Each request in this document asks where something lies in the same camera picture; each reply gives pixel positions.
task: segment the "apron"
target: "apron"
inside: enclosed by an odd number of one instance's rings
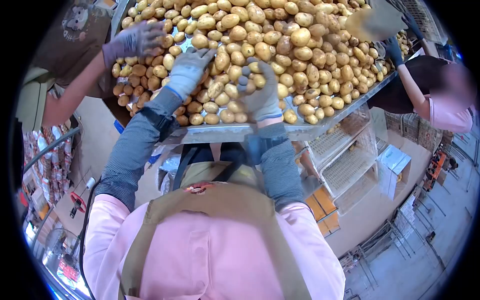
[[[181,211],[192,211],[256,226],[265,241],[285,299],[311,300],[295,257],[276,220],[272,199],[247,185],[216,181],[221,177],[228,180],[230,176],[227,174],[225,177],[225,174],[231,172],[234,167],[225,167],[226,172],[221,171],[213,182],[200,182],[205,180],[205,168],[214,165],[206,163],[211,164],[211,162],[202,162],[190,165],[181,188],[151,200],[148,204],[142,226],[125,258],[118,299],[123,300],[125,295],[139,297],[145,259],[157,225],[161,224],[165,218]],[[246,166],[237,168],[238,170],[233,171],[231,177],[237,178],[236,182],[239,182],[248,168]]]

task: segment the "work glove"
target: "work glove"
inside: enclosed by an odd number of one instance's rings
[[[387,56],[390,56],[390,59],[392,60],[395,67],[404,64],[402,59],[402,50],[400,50],[398,41],[394,36],[380,43],[382,43],[382,46],[385,48]]]
[[[170,72],[170,81],[165,87],[185,100],[197,87],[215,53],[216,49],[188,48],[185,53],[181,53],[175,59]]]
[[[402,21],[407,24],[407,26],[413,31],[413,33],[417,36],[417,39],[422,40],[424,39],[423,33],[420,31],[419,26],[417,25],[417,22],[415,22],[415,19],[411,14],[408,12],[405,13],[402,16]]]
[[[121,57],[155,56],[157,53],[154,48],[162,45],[159,37],[164,35],[163,22],[147,24],[145,21],[120,31],[102,46],[105,66],[112,66]]]
[[[258,61],[256,58],[249,57],[247,62]],[[251,95],[243,97],[243,103],[247,111],[252,113],[252,118],[259,122],[265,119],[278,118],[282,116],[282,110],[278,107],[277,82],[272,67],[267,63],[260,61],[258,67],[265,78],[265,86],[261,90],[253,92]],[[247,90],[248,76],[252,72],[248,66],[241,69],[242,76],[239,78],[237,89],[244,93]]]

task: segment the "cardboard box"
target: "cardboard box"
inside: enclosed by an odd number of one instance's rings
[[[407,185],[411,160],[410,156],[393,145],[388,145],[377,157],[380,192],[391,200],[394,200]],[[397,182],[400,174],[402,174],[401,180]]]

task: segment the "pile of potatoes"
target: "pile of potatoes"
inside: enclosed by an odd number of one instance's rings
[[[137,2],[121,22],[122,28],[142,20],[163,21],[168,34],[162,39],[162,48],[157,49],[158,56],[118,59],[112,68],[114,77],[128,77],[128,83],[118,84],[114,94],[131,116],[169,81],[168,72],[182,52],[177,45],[185,41],[186,35],[192,37],[194,47],[216,48],[217,55],[200,84],[175,111],[182,126],[217,124],[220,120],[227,124],[247,122],[236,84],[248,57],[272,66],[277,76],[279,106],[290,124],[297,122],[298,116],[293,109],[287,109],[283,99],[288,95],[293,96],[292,104],[298,106],[299,116],[316,124],[366,93],[390,71],[387,62],[381,62],[381,69],[374,63],[378,53],[371,42],[360,41],[345,30],[348,16],[370,8],[365,0]],[[178,32],[173,36],[174,26]],[[265,85],[265,78],[257,62],[249,67],[252,73],[247,93],[252,93]],[[139,99],[130,108],[127,104],[132,94]]]

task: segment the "white plastic crate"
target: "white plastic crate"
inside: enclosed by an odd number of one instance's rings
[[[348,148],[355,143],[353,150]],[[345,149],[319,170],[320,179],[333,199],[348,190],[377,159],[373,125],[369,123]]]
[[[343,216],[357,205],[378,183],[378,168],[374,162],[372,167],[360,177],[345,193],[333,200],[338,208],[338,215]]]
[[[308,142],[309,153],[317,170],[324,167],[332,157],[341,152],[371,120],[368,105],[364,104],[340,122],[333,133],[324,133]]]

